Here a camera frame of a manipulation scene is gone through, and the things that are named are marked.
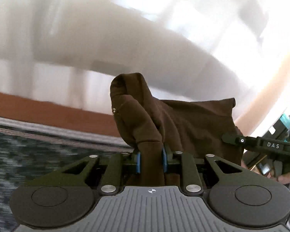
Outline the person's right hand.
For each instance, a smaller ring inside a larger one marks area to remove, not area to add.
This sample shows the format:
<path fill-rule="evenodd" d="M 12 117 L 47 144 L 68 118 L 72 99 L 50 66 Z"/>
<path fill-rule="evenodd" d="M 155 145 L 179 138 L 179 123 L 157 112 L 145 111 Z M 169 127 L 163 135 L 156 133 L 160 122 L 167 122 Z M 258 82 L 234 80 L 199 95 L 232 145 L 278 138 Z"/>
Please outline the person's right hand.
<path fill-rule="evenodd" d="M 272 180 L 275 180 L 281 184 L 290 184 L 290 173 L 287 173 L 287 174 L 284 174 L 284 175 L 281 175 L 279 177 L 274 177 L 274 172 L 273 170 L 270 171 L 267 175 L 266 175 L 267 178 L 269 179 L 272 179 Z"/>

